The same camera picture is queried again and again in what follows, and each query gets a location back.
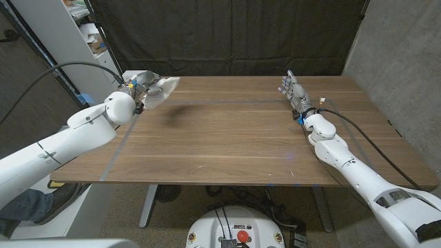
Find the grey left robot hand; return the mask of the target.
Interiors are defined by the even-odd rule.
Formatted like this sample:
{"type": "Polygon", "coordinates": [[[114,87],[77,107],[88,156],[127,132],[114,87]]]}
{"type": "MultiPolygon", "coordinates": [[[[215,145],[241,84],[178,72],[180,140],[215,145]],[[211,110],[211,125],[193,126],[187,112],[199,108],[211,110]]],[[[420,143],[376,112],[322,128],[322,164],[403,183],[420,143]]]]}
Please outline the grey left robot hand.
{"type": "Polygon", "coordinates": [[[144,95],[157,96],[162,92],[159,81],[161,76],[149,70],[126,70],[123,75],[123,84],[119,91],[130,95],[136,103],[140,102],[144,95]]]}

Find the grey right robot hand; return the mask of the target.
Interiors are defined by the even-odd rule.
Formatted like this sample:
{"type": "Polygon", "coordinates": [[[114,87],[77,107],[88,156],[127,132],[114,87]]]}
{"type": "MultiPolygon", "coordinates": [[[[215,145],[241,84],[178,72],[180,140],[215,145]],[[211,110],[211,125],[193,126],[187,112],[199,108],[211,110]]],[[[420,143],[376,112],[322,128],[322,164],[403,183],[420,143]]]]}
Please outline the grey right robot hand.
{"type": "Polygon", "coordinates": [[[282,85],[278,88],[278,91],[289,100],[293,109],[304,120],[315,112],[316,109],[311,104],[307,91],[299,84],[291,70],[287,71],[287,76],[282,77],[282,85]]]}

